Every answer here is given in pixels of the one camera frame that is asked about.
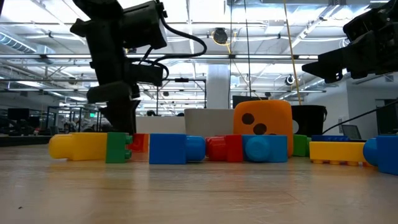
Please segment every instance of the red block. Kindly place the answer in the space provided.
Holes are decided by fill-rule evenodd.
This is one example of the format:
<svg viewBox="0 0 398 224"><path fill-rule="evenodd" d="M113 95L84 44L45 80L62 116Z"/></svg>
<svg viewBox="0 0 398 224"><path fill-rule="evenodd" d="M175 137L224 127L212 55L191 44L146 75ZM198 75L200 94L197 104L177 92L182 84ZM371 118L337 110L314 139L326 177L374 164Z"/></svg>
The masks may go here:
<svg viewBox="0 0 398 224"><path fill-rule="evenodd" d="M225 136L228 162L243 162L243 142L242 135L232 134Z"/></svg>
<svg viewBox="0 0 398 224"><path fill-rule="evenodd" d="M207 138L206 155L210 161L242 162L242 136L236 134Z"/></svg>
<svg viewBox="0 0 398 224"><path fill-rule="evenodd" d="M147 152L148 136L148 134L134 134L132 143L127 148L133 152Z"/></svg>

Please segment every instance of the black dot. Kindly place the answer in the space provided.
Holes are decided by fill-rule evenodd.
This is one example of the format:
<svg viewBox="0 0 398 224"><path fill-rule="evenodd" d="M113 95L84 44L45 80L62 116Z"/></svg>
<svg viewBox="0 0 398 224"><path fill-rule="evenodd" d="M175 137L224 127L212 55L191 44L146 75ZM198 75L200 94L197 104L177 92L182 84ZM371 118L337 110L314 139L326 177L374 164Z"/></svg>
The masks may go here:
<svg viewBox="0 0 398 224"><path fill-rule="evenodd" d="M265 134L266 131L267 131L267 126L262 123L256 124L255 127L253 128L254 134L257 134L257 135Z"/></svg>
<svg viewBox="0 0 398 224"><path fill-rule="evenodd" d="M254 116L251 113L245 113L242 116L242 122L244 124L252 124L254 122Z"/></svg>

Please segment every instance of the blue block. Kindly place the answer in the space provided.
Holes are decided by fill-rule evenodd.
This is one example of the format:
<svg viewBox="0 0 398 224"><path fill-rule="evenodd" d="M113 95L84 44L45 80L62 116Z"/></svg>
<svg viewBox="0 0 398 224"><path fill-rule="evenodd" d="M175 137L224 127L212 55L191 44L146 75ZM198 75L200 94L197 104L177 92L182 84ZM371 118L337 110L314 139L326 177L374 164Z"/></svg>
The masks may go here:
<svg viewBox="0 0 398 224"><path fill-rule="evenodd" d="M186 141L187 162L200 162L206 156L206 142L200 136L187 136Z"/></svg>
<svg viewBox="0 0 398 224"><path fill-rule="evenodd" d="M371 164L372 166L377 166L377 141L376 138L372 138L366 141L363 146L363 156L366 159L366 162Z"/></svg>
<svg viewBox="0 0 398 224"><path fill-rule="evenodd" d="M185 134L151 134L149 164L186 164Z"/></svg>
<svg viewBox="0 0 398 224"><path fill-rule="evenodd" d="M351 141L348 136L323 136L313 135L311 141L331 141L331 142L346 142Z"/></svg>
<svg viewBox="0 0 398 224"><path fill-rule="evenodd" d="M243 135L243 156L251 162L287 162L287 136Z"/></svg>
<svg viewBox="0 0 398 224"><path fill-rule="evenodd" d="M398 136L378 136L376 142L379 171L398 175Z"/></svg>

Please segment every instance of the lego brick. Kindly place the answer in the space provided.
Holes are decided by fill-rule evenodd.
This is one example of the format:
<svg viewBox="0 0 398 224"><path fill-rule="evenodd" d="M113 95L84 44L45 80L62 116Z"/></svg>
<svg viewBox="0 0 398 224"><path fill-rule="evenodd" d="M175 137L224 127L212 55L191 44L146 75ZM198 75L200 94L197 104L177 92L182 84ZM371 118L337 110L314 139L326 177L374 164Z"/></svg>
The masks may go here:
<svg viewBox="0 0 398 224"><path fill-rule="evenodd" d="M293 156L305 157L307 152L307 136L294 134L293 147Z"/></svg>
<svg viewBox="0 0 398 224"><path fill-rule="evenodd" d="M206 152L209 161L226 161L227 148L224 137L207 138Z"/></svg>
<svg viewBox="0 0 398 224"><path fill-rule="evenodd" d="M151 134L150 164L186 164L205 158L205 139L186 134Z"/></svg>
<svg viewBox="0 0 398 224"><path fill-rule="evenodd" d="M305 148L305 157L310 157L310 142L311 138L307 137L307 146Z"/></svg>
<svg viewBox="0 0 398 224"><path fill-rule="evenodd" d="M209 161L242 162L242 135L233 134L207 138L206 151Z"/></svg>
<svg viewBox="0 0 398 224"><path fill-rule="evenodd" d="M332 141L332 142L348 142L348 136L326 136L326 135L313 135L312 141Z"/></svg>
<svg viewBox="0 0 398 224"><path fill-rule="evenodd" d="M372 138L366 141L363 147L363 156L369 164L371 164L372 166L377 166L377 159L379 157L379 154L377 151L376 138Z"/></svg>
<svg viewBox="0 0 398 224"><path fill-rule="evenodd" d="M187 162L200 162L205 158L206 143L200 136L187 136L185 150Z"/></svg>
<svg viewBox="0 0 398 224"><path fill-rule="evenodd" d="M107 136L106 133L56 134L49 142L49 154L53 159L103 160Z"/></svg>
<svg viewBox="0 0 398 224"><path fill-rule="evenodd" d="M232 134L225 136L227 162L243 162L243 140L242 135Z"/></svg>
<svg viewBox="0 0 398 224"><path fill-rule="evenodd" d="M130 159L131 151L127 145L131 142L132 137L126 133L108 133L105 163L125 163Z"/></svg>
<svg viewBox="0 0 398 224"><path fill-rule="evenodd" d="M398 136L378 136L376 142L379 172L398 175Z"/></svg>
<svg viewBox="0 0 398 224"><path fill-rule="evenodd" d="M287 136L288 156L293 155L291 105L283 100L247 101L234 111L234 134L280 134Z"/></svg>
<svg viewBox="0 0 398 224"><path fill-rule="evenodd" d="M358 162L366 162L363 156L363 142L310 142L310 159L314 163L330 162L358 166Z"/></svg>
<svg viewBox="0 0 398 224"><path fill-rule="evenodd" d="M186 164L185 134L151 134L149 164Z"/></svg>
<svg viewBox="0 0 398 224"><path fill-rule="evenodd" d="M287 162L287 136L243 135L244 159L252 162Z"/></svg>
<svg viewBox="0 0 398 224"><path fill-rule="evenodd" d="M132 152L148 152L148 134L134 134L132 136L132 143L128 145L128 149Z"/></svg>

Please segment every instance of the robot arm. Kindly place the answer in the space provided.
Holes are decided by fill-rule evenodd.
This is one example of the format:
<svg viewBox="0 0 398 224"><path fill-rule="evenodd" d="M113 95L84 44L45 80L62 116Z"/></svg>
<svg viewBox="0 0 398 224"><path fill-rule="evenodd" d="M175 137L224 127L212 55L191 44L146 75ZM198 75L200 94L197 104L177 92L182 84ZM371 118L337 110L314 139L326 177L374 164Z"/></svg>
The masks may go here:
<svg viewBox="0 0 398 224"><path fill-rule="evenodd" d="M164 26L171 32L175 30L164 21L167 14L163 3L159 0L149 1L123 9L117 0L73 2L91 19L86 22L77 19L70 29L72 33L86 37L93 60L90 66L95 69L99 83L99 86L89 89L88 102L106 102L107 107L101 108L100 111L113 127L118 131L135 133L135 110L139 101L133 99L140 96L138 83L162 86L163 72L165 70L168 75L169 71L159 61L170 56L154 62L146 60L145 57L136 60L127 58L125 49L146 45L150 45L150 49L167 46ZM206 52L205 43L200 43L204 50L199 55Z"/></svg>
<svg viewBox="0 0 398 224"><path fill-rule="evenodd" d="M352 78L364 78L398 71L398 0L355 17L343 30L351 41L347 47L320 54L318 62L302 70L333 83L343 78L342 70Z"/></svg>

